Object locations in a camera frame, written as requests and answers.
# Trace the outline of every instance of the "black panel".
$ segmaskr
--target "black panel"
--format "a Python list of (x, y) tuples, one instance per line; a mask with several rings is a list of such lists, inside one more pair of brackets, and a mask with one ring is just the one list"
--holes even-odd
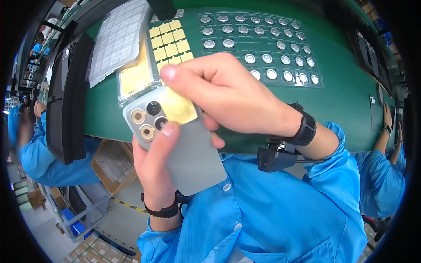
[(93, 39), (82, 33), (58, 53), (53, 66), (47, 102), (47, 147), (66, 165), (86, 157), (85, 76), (92, 47)]

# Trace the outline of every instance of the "wrist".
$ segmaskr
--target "wrist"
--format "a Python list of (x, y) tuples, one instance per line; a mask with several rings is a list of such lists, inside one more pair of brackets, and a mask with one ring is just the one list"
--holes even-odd
[(279, 121), (275, 121), (277, 125), (272, 134), (280, 137), (294, 137), (300, 130), (302, 113), (283, 102), (281, 102), (278, 112), (282, 116)]
[(145, 205), (152, 211), (159, 212), (163, 208), (170, 207), (174, 204), (175, 193), (162, 197), (152, 197), (144, 193)]

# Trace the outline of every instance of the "person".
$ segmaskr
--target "person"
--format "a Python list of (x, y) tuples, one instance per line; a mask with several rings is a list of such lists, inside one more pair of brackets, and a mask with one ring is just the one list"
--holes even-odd
[(405, 192), (406, 160), (402, 143), (402, 127), (398, 124), (398, 144), (386, 151), (388, 127), (392, 126), (389, 106), (385, 103), (384, 128), (370, 152), (356, 153), (361, 177), (360, 210), (371, 218), (384, 218), (396, 213)]
[[(43, 48), (43, 44), (36, 43), (34, 47), (31, 49), (31, 51), (29, 52), (29, 56), (30, 57), (35, 56), (36, 58), (38, 58), (42, 48)], [(48, 55), (48, 53), (50, 53), (50, 47), (46, 47), (44, 49), (43, 55), (46, 56)]]
[[(204, 111), (205, 126), (240, 133), (293, 137), (302, 113), (278, 100), (229, 53), (165, 66), (162, 80)], [(360, 176), (344, 148), (339, 125), (316, 122), (307, 146), (303, 180), (285, 171), (258, 170), (256, 155), (221, 155), (225, 181), (195, 194), (175, 216), (150, 216), (137, 241), (142, 262), (355, 262), (367, 238), (358, 207)], [(133, 137), (144, 204), (159, 212), (174, 207), (176, 189), (165, 160), (180, 134), (169, 121), (145, 151)], [(224, 141), (211, 132), (212, 143)]]
[[(47, 22), (52, 23), (54, 25), (58, 25), (60, 23), (60, 20), (58, 20), (55, 17), (51, 17), (50, 19), (47, 20)], [(41, 25), (39, 32), (41, 32), (44, 36), (44, 42), (43, 45), (45, 44), (45, 42), (47, 41), (47, 39), (50, 37), (50, 35), (53, 33), (53, 29), (49, 26), (46, 25)], [(54, 49), (57, 40), (59, 39), (59, 35), (60, 32), (56, 32), (53, 36), (53, 39), (51, 40), (51, 42), (49, 43), (48, 46), (50, 46), (52, 49)]]
[(24, 104), (11, 108), (8, 116), (9, 142), (26, 174), (45, 186), (75, 186), (100, 182), (91, 167), (91, 160), (101, 140), (85, 138), (86, 158), (65, 165), (47, 148), (46, 105), (36, 101), (34, 112), (37, 118), (36, 129)]

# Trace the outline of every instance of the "button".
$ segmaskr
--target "button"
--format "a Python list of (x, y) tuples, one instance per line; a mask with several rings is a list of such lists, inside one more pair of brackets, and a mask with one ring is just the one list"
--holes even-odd
[(283, 64), (285, 64), (285, 65), (289, 65), (289, 63), (290, 63), (290, 59), (289, 59), (289, 57), (287, 57), (287, 56), (285, 56), (285, 55), (281, 56), (281, 61), (282, 61), (282, 63), (283, 63)]
[(231, 188), (231, 184), (227, 183), (226, 185), (224, 185), (223, 190), (228, 191), (230, 188)]
[(209, 16), (202, 16), (200, 18), (200, 22), (202, 22), (202, 23), (208, 23), (210, 21), (211, 21), (211, 18)]
[(282, 41), (278, 41), (278, 42), (276, 42), (276, 46), (277, 46), (279, 49), (285, 49), (285, 43), (284, 43), (284, 42), (282, 42)]
[(272, 56), (269, 54), (263, 54), (262, 59), (265, 63), (272, 63)]
[(318, 78), (316, 75), (312, 75), (312, 82), (313, 82), (314, 84), (319, 83), (319, 78)]
[(299, 52), (300, 51), (300, 48), (297, 46), (297, 44), (291, 44), (291, 48), (295, 52)]
[(249, 64), (253, 64), (254, 62), (256, 62), (256, 58), (252, 54), (245, 55), (244, 60)]
[(287, 22), (285, 20), (283, 20), (283, 19), (279, 19), (279, 24), (281, 24), (283, 26), (286, 26), (287, 25)]
[(250, 73), (253, 75), (253, 77), (255, 77), (257, 80), (260, 80), (260, 72), (258, 72), (257, 70), (252, 70), (250, 71)]
[(291, 74), (291, 72), (289, 72), (289, 71), (285, 71), (284, 72), (284, 79), (286, 80), (286, 81), (292, 81), (292, 74)]
[(307, 58), (307, 65), (310, 67), (314, 67), (314, 61), (311, 58)]
[(295, 63), (296, 63), (298, 66), (304, 66), (304, 61), (303, 61), (303, 59), (302, 59), (302, 58), (295, 58)]
[(255, 16), (252, 16), (252, 17), (250, 18), (250, 20), (251, 20), (253, 23), (260, 23), (260, 19), (259, 19), (258, 17), (255, 17)]
[(304, 35), (300, 32), (297, 33), (298, 39), (304, 40)]
[(312, 53), (311, 49), (308, 46), (304, 46), (303, 49), (304, 49), (304, 52), (307, 53), (307, 54)]
[(215, 47), (215, 42), (213, 40), (207, 40), (205, 41), (205, 48), (214, 48)]
[(231, 39), (226, 39), (222, 42), (222, 44), (226, 48), (232, 48), (234, 46), (234, 41), (232, 41)]
[(221, 22), (227, 22), (228, 21), (228, 17), (227, 16), (219, 16), (218, 20)]
[(268, 69), (268, 70), (266, 71), (266, 76), (267, 76), (269, 79), (274, 80), (274, 79), (276, 79), (277, 74), (276, 74), (276, 71), (274, 71), (273, 69)]
[(256, 34), (263, 35), (264, 30), (261, 27), (255, 27), (254, 32), (256, 32)]
[(202, 32), (203, 32), (204, 35), (208, 36), (208, 35), (211, 35), (213, 33), (213, 29), (210, 28), (210, 27), (206, 27)]
[(237, 20), (238, 22), (244, 22), (245, 18), (243, 16), (236, 16), (235, 20)]
[(248, 28), (247, 27), (239, 27), (238, 32), (240, 32), (241, 34), (247, 34)]
[(302, 83), (307, 82), (307, 76), (304, 73), (300, 73), (299, 78)]
[(293, 28), (295, 28), (295, 29), (300, 29), (300, 27), (298, 26), (298, 24), (297, 24), (297, 23), (292, 22), (292, 23), (291, 23), (291, 26), (292, 26)]
[(273, 20), (272, 20), (272, 18), (266, 17), (264, 20), (265, 20), (265, 21), (266, 21), (266, 23), (268, 23), (268, 24), (273, 24)]
[(270, 32), (272, 33), (272, 35), (274, 36), (279, 36), (279, 31), (276, 28), (271, 28)]
[(285, 34), (285, 36), (287, 36), (287, 37), (292, 37), (292, 32), (291, 32), (291, 30), (289, 30), (289, 29), (285, 29), (285, 30), (284, 30), (284, 34)]
[(238, 223), (235, 227), (234, 227), (234, 231), (241, 228), (242, 227), (242, 223)]
[(223, 26), (222, 27), (222, 31), (224, 33), (231, 33), (232, 32), (232, 27), (231, 26)]

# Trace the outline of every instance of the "black wrist strap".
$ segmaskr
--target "black wrist strap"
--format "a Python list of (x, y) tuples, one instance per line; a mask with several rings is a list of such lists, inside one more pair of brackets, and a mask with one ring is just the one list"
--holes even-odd
[(289, 138), (282, 137), (282, 139), (294, 145), (306, 146), (313, 140), (316, 134), (316, 121), (303, 110), (304, 108), (300, 104), (292, 103), (288, 105), (300, 112), (303, 117), (301, 118), (300, 128), (295, 136)]
[(174, 203), (171, 206), (163, 208), (159, 212), (150, 210), (146, 206), (146, 204), (145, 204), (145, 209), (151, 216), (158, 217), (158, 218), (171, 218), (178, 214), (179, 205), (177, 203), (177, 200), (174, 199)]

